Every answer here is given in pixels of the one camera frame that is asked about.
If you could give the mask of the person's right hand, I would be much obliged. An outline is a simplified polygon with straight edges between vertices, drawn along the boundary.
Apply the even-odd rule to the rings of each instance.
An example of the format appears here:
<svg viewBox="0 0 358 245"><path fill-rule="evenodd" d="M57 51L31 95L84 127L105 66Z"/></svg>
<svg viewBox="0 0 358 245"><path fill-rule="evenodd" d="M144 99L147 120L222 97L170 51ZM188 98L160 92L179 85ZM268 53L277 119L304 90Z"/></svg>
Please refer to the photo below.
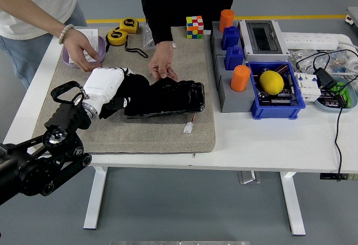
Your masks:
<svg viewBox="0 0 358 245"><path fill-rule="evenodd" d="M74 61L75 65L83 72L91 72L95 68L102 67L101 63L91 64L87 61L84 51L86 51L88 55L95 60L99 60L100 57L91 46L87 37L80 31L76 29L69 29L64 36L63 45L67 49L68 54Z"/></svg>
<svg viewBox="0 0 358 245"><path fill-rule="evenodd" d="M172 60L173 49L156 48L148 65L148 68L156 81L167 77L174 81L178 80L177 74L172 69Z"/></svg>

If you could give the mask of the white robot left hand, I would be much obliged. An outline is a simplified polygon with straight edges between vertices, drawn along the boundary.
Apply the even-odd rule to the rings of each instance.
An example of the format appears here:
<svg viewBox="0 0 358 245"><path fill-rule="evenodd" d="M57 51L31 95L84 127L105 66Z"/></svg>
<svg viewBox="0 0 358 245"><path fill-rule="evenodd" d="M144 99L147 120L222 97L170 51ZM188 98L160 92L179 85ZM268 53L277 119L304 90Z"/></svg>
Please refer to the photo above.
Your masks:
<svg viewBox="0 0 358 245"><path fill-rule="evenodd" d="M103 105L114 98L129 74L132 74L132 71L127 67L94 69L83 86L87 95L83 105L95 115L99 115Z"/></svg>

